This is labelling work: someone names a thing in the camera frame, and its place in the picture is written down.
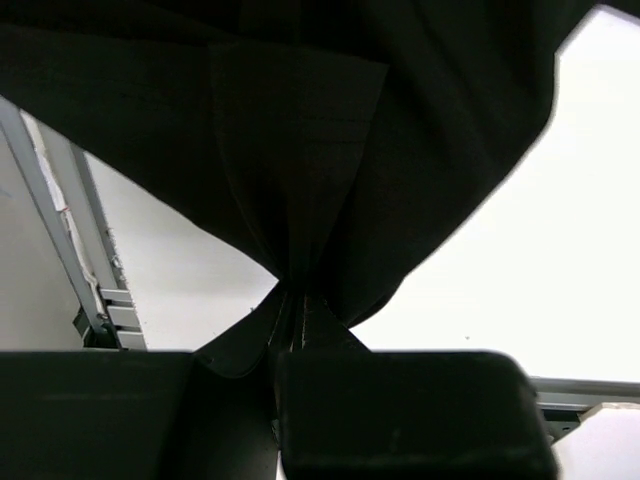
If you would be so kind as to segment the black trousers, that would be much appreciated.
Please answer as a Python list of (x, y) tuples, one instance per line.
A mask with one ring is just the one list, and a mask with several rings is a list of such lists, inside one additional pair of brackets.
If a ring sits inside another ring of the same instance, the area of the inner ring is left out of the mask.
[(345, 324), (546, 126), (589, 1), (5, 1), (2, 95)]

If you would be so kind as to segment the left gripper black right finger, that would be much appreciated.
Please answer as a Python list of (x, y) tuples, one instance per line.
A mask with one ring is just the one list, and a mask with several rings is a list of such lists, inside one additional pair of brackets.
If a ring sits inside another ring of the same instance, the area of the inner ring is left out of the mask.
[(306, 297), (275, 385), (290, 479), (559, 475), (535, 390), (499, 353), (374, 353)]

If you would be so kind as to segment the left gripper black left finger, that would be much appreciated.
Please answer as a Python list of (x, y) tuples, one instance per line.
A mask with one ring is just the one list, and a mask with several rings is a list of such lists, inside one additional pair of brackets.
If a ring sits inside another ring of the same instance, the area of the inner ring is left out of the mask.
[(5, 352), (5, 479), (281, 479), (275, 289), (200, 350)]

